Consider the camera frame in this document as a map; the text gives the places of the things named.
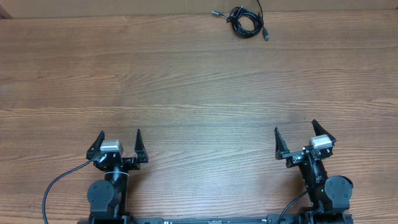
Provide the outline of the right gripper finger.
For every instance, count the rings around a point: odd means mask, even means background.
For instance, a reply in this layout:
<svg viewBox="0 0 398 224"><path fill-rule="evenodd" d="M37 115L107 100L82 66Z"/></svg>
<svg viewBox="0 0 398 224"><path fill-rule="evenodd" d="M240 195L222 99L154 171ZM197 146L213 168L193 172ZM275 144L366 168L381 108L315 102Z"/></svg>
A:
<svg viewBox="0 0 398 224"><path fill-rule="evenodd" d="M275 134L275 158L277 160L282 160L285 158L285 155L288 154L290 151L285 141L283 140L278 127L275 127L274 134Z"/></svg>
<svg viewBox="0 0 398 224"><path fill-rule="evenodd" d="M332 143L336 142L336 138L325 130L317 120L312 121L312 126L316 136L327 135Z"/></svg>

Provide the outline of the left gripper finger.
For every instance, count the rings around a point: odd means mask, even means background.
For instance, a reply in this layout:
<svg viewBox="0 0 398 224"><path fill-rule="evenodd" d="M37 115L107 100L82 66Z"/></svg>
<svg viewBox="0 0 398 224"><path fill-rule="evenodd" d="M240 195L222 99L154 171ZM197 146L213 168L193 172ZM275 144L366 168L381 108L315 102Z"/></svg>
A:
<svg viewBox="0 0 398 224"><path fill-rule="evenodd" d="M148 163L149 156L144 147L140 129L138 129L137 133L136 133L136 143L135 143L135 147L134 147L134 152L137 154L137 160L139 161L139 163Z"/></svg>
<svg viewBox="0 0 398 224"><path fill-rule="evenodd" d="M94 158L95 154L100 151L100 147L104 139L105 139L105 133L104 131L101 131L96 140L94 141L94 143L88 148L86 152L86 158L88 160Z"/></svg>

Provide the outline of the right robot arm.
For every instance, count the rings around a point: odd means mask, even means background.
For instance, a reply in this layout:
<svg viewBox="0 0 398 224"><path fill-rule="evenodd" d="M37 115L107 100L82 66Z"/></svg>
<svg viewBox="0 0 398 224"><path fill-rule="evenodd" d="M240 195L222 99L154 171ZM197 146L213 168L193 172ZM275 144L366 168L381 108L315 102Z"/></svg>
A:
<svg viewBox="0 0 398 224"><path fill-rule="evenodd" d="M275 158L285 160L286 167L299 167L305 191L293 199L278 216L278 223L353 223L349 210L353 182L342 175L328 176L323 160L333 155L336 138L326 131L317 120L312 121L315 136L301 151L291 152L278 128L275 134ZM297 214L287 211L304 195L311 206L302 207Z"/></svg>

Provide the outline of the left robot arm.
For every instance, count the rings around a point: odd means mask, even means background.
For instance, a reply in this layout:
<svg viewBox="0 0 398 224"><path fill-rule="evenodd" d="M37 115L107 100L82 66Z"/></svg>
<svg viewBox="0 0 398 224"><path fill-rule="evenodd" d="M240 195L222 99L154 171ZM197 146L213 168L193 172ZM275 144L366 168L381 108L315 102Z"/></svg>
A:
<svg viewBox="0 0 398 224"><path fill-rule="evenodd" d="M86 158L104 172L104 178L92 183L87 191L90 203L89 223L134 223L126 211L129 171L139 170L149 161L141 131L136 133L135 157L123 157L123 145L118 139L106 140L101 131L86 152Z"/></svg>

